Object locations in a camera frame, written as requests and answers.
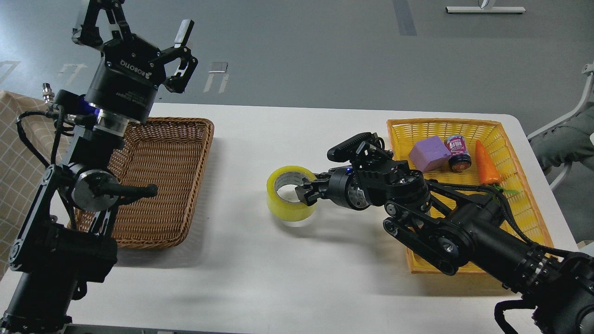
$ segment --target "checkered cloth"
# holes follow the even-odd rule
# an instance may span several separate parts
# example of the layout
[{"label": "checkered cloth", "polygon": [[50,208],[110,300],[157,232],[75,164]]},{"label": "checkered cloth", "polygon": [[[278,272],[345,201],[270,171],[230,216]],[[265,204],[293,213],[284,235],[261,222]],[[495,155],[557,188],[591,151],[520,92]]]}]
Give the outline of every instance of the checkered cloth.
[{"label": "checkered cloth", "polygon": [[[20,141],[15,120],[29,110],[45,111],[43,101],[0,90],[0,278],[8,269],[8,252],[35,197],[44,167]],[[49,161],[54,127],[51,119],[29,116],[22,121],[27,138]],[[62,136],[57,159],[68,139]]]}]

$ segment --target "robot logo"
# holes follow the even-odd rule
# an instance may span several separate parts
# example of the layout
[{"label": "robot logo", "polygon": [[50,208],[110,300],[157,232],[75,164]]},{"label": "robot logo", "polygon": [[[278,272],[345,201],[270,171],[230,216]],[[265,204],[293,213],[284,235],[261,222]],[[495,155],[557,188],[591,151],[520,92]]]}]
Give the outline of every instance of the robot logo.
[{"label": "robot logo", "polygon": [[136,67],[136,66],[134,66],[134,65],[132,65],[132,64],[130,64],[128,62],[126,62],[123,59],[119,61],[119,64],[122,65],[123,67],[129,69],[132,72],[136,72],[136,73],[142,75],[146,79],[150,79],[150,76],[152,74],[151,72],[145,72],[145,71],[141,70],[140,68],[138,68],[138,67]]}]

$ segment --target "orange carrot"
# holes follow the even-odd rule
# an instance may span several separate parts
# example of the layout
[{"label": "orange carrot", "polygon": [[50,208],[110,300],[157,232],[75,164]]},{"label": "orange carrot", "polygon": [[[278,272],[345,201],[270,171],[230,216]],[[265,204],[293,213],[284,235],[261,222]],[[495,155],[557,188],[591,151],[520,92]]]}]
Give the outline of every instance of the orange carrot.
[{"label": "orange carrot", "polygon": [[475,160],[479,171],[479,182],[481,184],[501,183],[501,175],[480,140],[476,141]]}]

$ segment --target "gray pants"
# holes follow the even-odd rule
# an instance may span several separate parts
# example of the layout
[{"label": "gray pants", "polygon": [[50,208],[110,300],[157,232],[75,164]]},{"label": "gray pants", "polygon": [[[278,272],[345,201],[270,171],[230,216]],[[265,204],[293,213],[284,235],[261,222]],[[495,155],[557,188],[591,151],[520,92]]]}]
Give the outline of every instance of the gray pants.
[{"label": "gray pants", "polygon": [[590,141],[592,133],[594,106],[534,137],[530,145],[543,170],[558,167],[566,161],[579,161],[594,170],[594,144]]}]

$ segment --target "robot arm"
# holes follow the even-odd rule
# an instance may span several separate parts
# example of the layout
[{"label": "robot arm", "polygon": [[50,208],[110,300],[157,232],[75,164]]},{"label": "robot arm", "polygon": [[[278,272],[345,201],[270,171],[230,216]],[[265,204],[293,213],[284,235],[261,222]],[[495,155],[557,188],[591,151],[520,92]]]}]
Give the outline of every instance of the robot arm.
[{"label": "robot arm", "polygon": [[[184,20],[174,46],[161,51],[130,32],[122,3],[83,1],[72,40],[101,51],[102,56],[88,93],[79,96],[61,90],[54,100],[44,84],[48,111],[36,114],[56,120],[56,140],[50,162],[37,156],[45,162],[46,172],[9,255],[11,270],[23,275],[2,317],[3,333],[51,333],[71,322],[66,315],[70,301],[85,296],[87,282],[103,282],[117,261],[111,234],[119,206],[157,194],[155,185],[120,185],[108,164],[113,150],[123,147],[128,123],[146,121],[159,85],[175,93],[184,91],[198,64],[186,46],[193,22]],[[105,43],[95,26],[101,10],[113,27],[113,39]],[[178,71],[166,78],[165,64],[177,58]],[[64,123],[72,127],[63,127]],[[55,150],[61,134],[72,138],[58,163]],[[72,226],[73,207],[95,212],[87,232],[67,228],[50,214],[55,193],[65,203]]]},{"label": "robot arm", "polygon": [[[517,227],[505,196],[493,188],[425,180],[407,161],[392,156],[376,134],[358,134],[328,151],[330,160],[350,165],[304,180],[295,188],[299,200],[310,206],[327,198],[355,210],[383,206],[389,215],[383,221],[386,232],[444,274],[455,275],[472,262],[504,288],[521,293],[521,300],[495,308],[505,333],[516,333],[503,317],[503,311],[514,308],[535,309],[533,318],[543,333],[594,333],[593,258],[530,240]],[[434,194],[456,206],[447,207]],[[431,207],[444,216],[430,217]],[[500,228],[504,220],[521,238]]]}]

